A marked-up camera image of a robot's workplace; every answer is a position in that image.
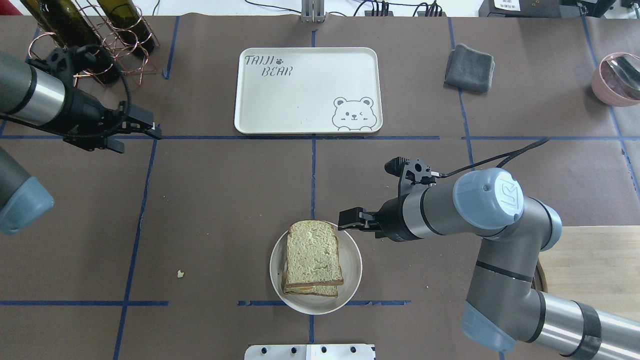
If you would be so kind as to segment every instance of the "bear illustration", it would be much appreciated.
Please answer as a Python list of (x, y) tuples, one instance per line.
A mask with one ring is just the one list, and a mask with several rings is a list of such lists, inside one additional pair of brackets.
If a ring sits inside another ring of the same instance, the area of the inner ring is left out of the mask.
[(373, 100), (370, 97), (347, 101), (339, 97), (333, 101), (335, 113), (333, 125), (338, 131), (373, 130), (378, 118), (373, 113)]

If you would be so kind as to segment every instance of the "blue joint cap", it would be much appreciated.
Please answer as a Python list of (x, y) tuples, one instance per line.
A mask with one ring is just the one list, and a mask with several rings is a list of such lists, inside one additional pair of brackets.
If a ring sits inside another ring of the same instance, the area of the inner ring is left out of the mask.
[(516, 345), (516, 339), (507, 335), (468, 301), (465, 301), (461, 325), (462, 332), (468, 338), (494, 351), (510, 352)]
[(17, 233), (52, 207), (53, 198), (32, 176), (20, 185), (0, 210), (0, 231), (7, 235)]
[(453, 186), (453, 203), (468, 223), (486, 230), (514, 224), (524, 212), (520, 184), (501, 168), (462, 175)]
[(560, 215), (558, 215), (558, 213), (556, 213), (553, 208), (547, 206), (538, 199), (534, 200), (539, 202), (540, 205), (545, 208), (545, 211), (549, 216), (549, 221), (551, 222), (551, 236), (549, 237), (549, 241), (542, 249), (540, 249), (540, 251), (547, 251), (548, 249), (551, 249), (558, 242), (558, 240), (560, 240), (560, 236), (562, 236), (562, 220), (560, 219)]

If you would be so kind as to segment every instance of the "gray towel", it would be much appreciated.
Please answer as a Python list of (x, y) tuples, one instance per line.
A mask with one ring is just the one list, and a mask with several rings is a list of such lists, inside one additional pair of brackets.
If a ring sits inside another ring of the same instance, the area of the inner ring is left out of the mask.
[(493, 56), (458, 44), (449, 54), (444, 82), (465, 90), (487, 92), (491, 88), (494, 65)]

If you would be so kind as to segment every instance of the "dark green bottle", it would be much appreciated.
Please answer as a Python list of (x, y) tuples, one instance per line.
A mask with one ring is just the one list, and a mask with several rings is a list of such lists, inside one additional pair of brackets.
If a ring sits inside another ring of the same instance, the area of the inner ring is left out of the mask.
[[(44, 21), (67, 46), (102, 45), (71, 0), (38, 0), (38, 3)], [(120, 79), (106, 55), (97, 53), (95, 59), (89, 70), (102, 83), (113, 84)]]
[[(38, 22), (38, 25), (40, 26), (40, 29), (43, 29), (48, 33), (53, 32), (51, 27), (47, 24), (45, 19), (42, 17), (40, 10), (38, 10), (38, 0), (20, 0), (20, 2), (24, 5), (25, 8), (27, 8), (29, 13), (33, 16), (33, 18), (36, 19), (36, 21)], [(52, 35), (51, 38), (53, 39), (53, 41), (56, 42), (56, 44), (59, 47), (65, 46), (65, 44), (56, 35)]]
[[(140, 16), (131, 0), (98, 0), (98, 4), (116, 28), (128, 29), (135, 34), (133, 35), (129, 31), (120, 32), (120, 38), (127, 45), (134, 45), (137, 37), (140, 45), (145, 48), (148, 54), (154, 50), (156, 42), (147, 25), (142, 20), (138, 22)], [(136, 48), (133, 53), (137, 56), (145, 54), (140, 48)]]

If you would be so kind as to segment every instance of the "bread slice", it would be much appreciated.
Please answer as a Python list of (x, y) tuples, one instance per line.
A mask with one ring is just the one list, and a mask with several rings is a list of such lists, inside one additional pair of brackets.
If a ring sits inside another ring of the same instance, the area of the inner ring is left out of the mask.
[(338, 238), (331, 224), (304, 220), (289, 228), (283, 283), (285, 289), (344, 284)]
[(326, 297), (338, 297), (338, 287), (336, 285), (304, 286), (301, 288), (286, 288), (284, 290), (284, 293), (295, 294), (295, 295), (317, 295), (317, 296), (326, 296)]

